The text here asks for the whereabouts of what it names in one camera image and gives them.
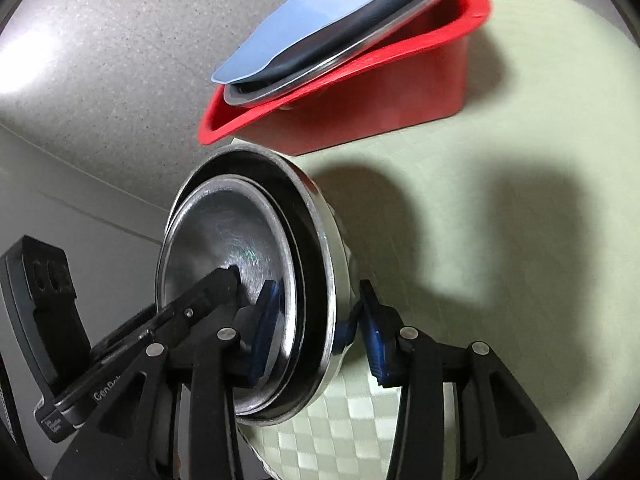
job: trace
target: silver screw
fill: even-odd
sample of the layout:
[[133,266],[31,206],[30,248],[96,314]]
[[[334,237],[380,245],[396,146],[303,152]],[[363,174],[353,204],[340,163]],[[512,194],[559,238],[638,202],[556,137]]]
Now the silver screw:
[[487,355],[489,353],[489,345],[484,341],[476,341],[471,345],[471,349],[478,355]]
[[218,339],[220,341],[230,341],[236,337],[236,331],[233,328],[221,328],[218,330]]
[[151,343],[146,347],[146,354],[149,357],[158,357],[162,352],[164,352],[164,346],[160,343]]
[[403,326],[400,329],[400,337],[402,339],[415,339],[418,337],[418,331],[412,326]]

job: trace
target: stainless steel bowl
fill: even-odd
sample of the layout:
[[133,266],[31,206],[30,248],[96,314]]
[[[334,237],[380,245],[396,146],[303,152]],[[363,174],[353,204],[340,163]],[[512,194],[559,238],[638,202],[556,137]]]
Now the stainless steel bowl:
[[183,184],[169,222],[194,189],[220,174],[241,175],[264,188],[286,215],[300,252],[306,323],[298,365],[267,409],[242,420],[276,424],[312,402],[339,370],[351,343],[347,327],[357,289],[351,283],[348,251],[319,189],[295,165],[260,146],[242,143],[216,150]]
[[285,309],[276,325],[265,376],[251,390],[234,393],[236,413],[268,406],[286,386],[300,345],[304,309],[298,307],[296,266],[276,210],[242,178],[217,176],[180,204],[162,245],[157,304],[161,308],[217,267],[236,265],[247,298],[255,304],[265,280],[284,283]]

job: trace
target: gray floor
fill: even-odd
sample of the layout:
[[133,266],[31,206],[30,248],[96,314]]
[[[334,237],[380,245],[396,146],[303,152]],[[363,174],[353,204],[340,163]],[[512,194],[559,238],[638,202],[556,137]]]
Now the gray floor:
[[[284,0],[24,0],[0,36],[0,124],[168,206],[210,147],[212,70]],[[624,29],[609,0],[578,0]]]

